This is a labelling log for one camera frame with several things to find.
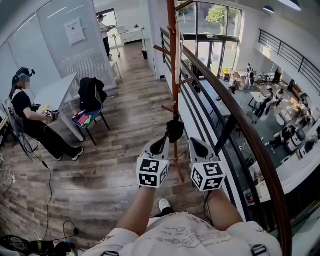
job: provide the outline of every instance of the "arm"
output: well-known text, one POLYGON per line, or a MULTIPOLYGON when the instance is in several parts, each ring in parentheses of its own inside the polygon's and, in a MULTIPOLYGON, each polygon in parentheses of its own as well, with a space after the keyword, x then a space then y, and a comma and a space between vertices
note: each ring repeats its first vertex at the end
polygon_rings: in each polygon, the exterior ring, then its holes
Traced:
POLYGON ((147 230, 155 194, 155 188, 141 187, 136 194, 133 204, 117 223, 116 227, 142 236, 147 230))
POLYGON ((232 225, 243 222, 238 210, 229 201, 222 188, 212 190, 208 207, 213 225, 217 230, 226 231, 232 225))
POLYGON ((51 121, 52 117, 46 116, 45 114, 39 114, 36 112, 33 112, 30 107, 27 107, 23 110, 23 113, 25 114, 25 117, 29 120, 34 121, 51 121))

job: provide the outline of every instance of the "seated woman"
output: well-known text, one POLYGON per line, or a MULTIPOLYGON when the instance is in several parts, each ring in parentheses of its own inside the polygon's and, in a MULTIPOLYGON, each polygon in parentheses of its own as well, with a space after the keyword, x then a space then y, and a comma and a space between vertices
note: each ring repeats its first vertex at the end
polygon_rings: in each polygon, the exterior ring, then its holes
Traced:
POLYGON ((276 148, 280 147, 282 144, 287 144, 289 139, 295 134, 296 128, 293 125, 284 127, 280 132, 274 135, 274 140, 264 144, 265 146, 273 145, 271 148, 272 153, 276 153, 276 148))
POLYGON ((12 79, 9 95, 15 113, 22 119, 22 130, 39 141, 58 161, 62 160, 63 154, 76 161, 84 153, 84 148, 82 146, 75 148, 67 144, 60 135, 43 123, 52 122, 52 117, 31 110, 30 98, 22 91, 30 88, 31 76, 29 69, 21 68, 12 79))

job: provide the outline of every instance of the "wooden floor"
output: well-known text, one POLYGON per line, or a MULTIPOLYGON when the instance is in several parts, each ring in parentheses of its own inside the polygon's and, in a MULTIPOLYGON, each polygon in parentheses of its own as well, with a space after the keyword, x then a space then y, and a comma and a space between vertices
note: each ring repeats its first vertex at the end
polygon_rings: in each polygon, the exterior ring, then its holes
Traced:
MULTIPOLYGON (((110 97, 103 109, 111 131, 102 120, 90 127, 98 146, 93 145, 87 134, 86 141, 80 143, 58 120, 52 124, 53 129, 71 145, 82 145, 84 154, 76 162, 67 156, 59 162, 41 145, 35 152, 52 171, 53 198, 46 240, 63 238, 63 223, 71 220, 80 232, 70 241, 79 248, 91 248, 115 227, 135 198, 137 157, 147 142, 165 134, 166 123, 172 118, 172 114, 160 108, 161 104, 168 106, 172 102, 167 83, 155 79, 141 48, 141 43, 134 43, 121 49, 118 63, 123 81, 117 89, 107 92, 110 97)), ((178 145, 180 153, 186 150, 185 136, 178 145)), ((50 198, 49 171, 36 158, 33 162, 28 160, 12 138, 1 153, 5 163, 0 181, 4 180, 4 170, 10 165, 16 182, 6 195, 4 190, 9 185, 1 184, 0 226, 6 234, 29 241, 35 240, 34 231, 43 238, 50 198)), ((159 199, 165 197, 175 211, 187 211, 203 218, 202 194, 190 183, 188 159, 182 157, 181 162, 185 183, 181 183, 172 165, 169 176, 156 193, 152 214, 159 212, 159 199)), ((73 235, 72 230, 73 226, 68 223, 66 235, 73 235)))

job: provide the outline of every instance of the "metal railing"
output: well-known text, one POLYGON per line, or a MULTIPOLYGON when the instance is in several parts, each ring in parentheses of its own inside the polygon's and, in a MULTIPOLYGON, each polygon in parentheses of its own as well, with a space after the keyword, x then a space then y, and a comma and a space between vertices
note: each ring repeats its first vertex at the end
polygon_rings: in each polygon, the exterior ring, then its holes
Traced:
POLYGON ((259 43, 274 51, 293 65, 320 93, 320 70, 306 57, 284 41, 260 29, 259 43))
MULTIPOLYGON (((165 50, 170 50, 170 43, 168 40, 166 40, 166 38, 170 38, 169 33, 163 28, 161 28, 160 31, 162 38, 162 48, 165 50)), ((212 107, 214 114, 216 115, 216 119, 214 121, 211 115, 206 110, 202 100, 199 98, 191 82, 184 83, 180 86, 179 92, 186 101, 187 108, 190 111, 200 137, 203 141, 207 142, 212 146, 212 148, 214 148, 216 154, 218 154, 220 151, 223 152, 225 159, 229 165, 246 220, 253 220, 258 222, 268 232, 278 230, 277 234, 281 243, 283 255, 291 255, 292 229, 288 209, 286 206, 284 191, 273 162, 269 154, 267 153, 266 148, 263 145, 257 131, 252 126, 252 124, 248 122, 245 112, 241 109, 240 105, 236 102, 236 100, 226 89, 226 87, 221 83, 221 81, 185 46, 183 46, 183 54, 192 63, 192 65, 201 72, 201 74, 209 82, 209 84, 212 86, 212 88, 215 90, 215 92, 218 94, 218 96, 221 98, 222 102, 226 105, 230 112, 230 116, 228 120, 226 120, 225 116, 223 116, 219 111, 212 97, 208 94, 206 89, 197 79, 197 76, 192 72, 187 63, 185 61, 182 61, 182 67, 184 70, 181 69, 181 79, 185 80, 188 76, 193 77, 193 82, 198 86, 198 88, 200 88, 204 97, 212 107), (204 122, 205 119, 207 119, 206 121, 209 122, 211 127, 206 127, 204 122), (212 136, 208 131, 209 128, 212 128, 216 138, 218 139, 216 144, 213 143, 212 136), (246 160, 240 152, 239 145, 232 136, 235 128, 240 129, 243 133, 252 152, 254 152, 254 157, 264 176, 264 180, 271 197, 271 202, 268 205, 268 212, 266 212, 262 207, 256 186, 246 164, 246 160), (234 157, 233 155, 230 156, 231 151, 236 155, 236 157, 234 157), (235 161, 236 164, 238 164, 241 168, 241 172, 244 175, 247 186, 251 191, 254 204, 247 204, 247 200, 244 196, 244 189, 242 187, 243 184, 241 184, 238 173, 236 172, 235 161)), ((170 56, 168 56, 167 54, 163 54, 163 61, 171 71, 170 56)), ((232 194, 232 192, 230 193, 230 184, 227 178, 225 185, 228 190, 230 200, 235 205, 234 195, 232 194)))

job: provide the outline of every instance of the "shoe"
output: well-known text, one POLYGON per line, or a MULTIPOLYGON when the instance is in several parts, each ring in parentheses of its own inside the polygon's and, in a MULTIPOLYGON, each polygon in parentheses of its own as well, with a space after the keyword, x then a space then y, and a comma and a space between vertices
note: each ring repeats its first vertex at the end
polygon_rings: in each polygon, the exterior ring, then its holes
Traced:
POLYGON ((161 199, 159 202, 159 209, 162 212, 165 208, 171 208, 170 203, 168 202, 167 199, 161 199))
POLYGON ((80 152, 75 157, 72 158, 73 161, 77 161, 78 158, 84 153, 85 149, 83 147, 80 147, 80 149, 81 149, 80 152))

